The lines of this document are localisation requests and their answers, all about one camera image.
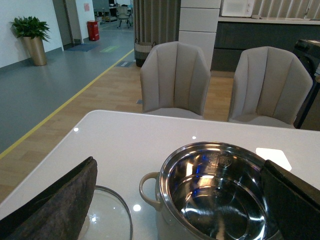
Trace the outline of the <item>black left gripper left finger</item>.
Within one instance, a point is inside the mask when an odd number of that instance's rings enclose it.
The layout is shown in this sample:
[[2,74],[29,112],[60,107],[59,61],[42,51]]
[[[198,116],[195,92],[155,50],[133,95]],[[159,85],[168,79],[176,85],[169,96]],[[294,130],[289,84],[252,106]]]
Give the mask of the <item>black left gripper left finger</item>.
[[88,157],[0,221],[2,240],[76,240],[87,216],[98,174]]

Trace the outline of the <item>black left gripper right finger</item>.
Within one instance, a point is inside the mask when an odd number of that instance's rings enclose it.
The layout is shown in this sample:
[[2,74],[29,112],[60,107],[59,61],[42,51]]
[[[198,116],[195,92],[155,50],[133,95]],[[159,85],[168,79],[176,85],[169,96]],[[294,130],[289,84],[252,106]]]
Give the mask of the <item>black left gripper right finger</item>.
[[260,170],[268,207],[285,240],[320,238],[320,190],[266,160]]

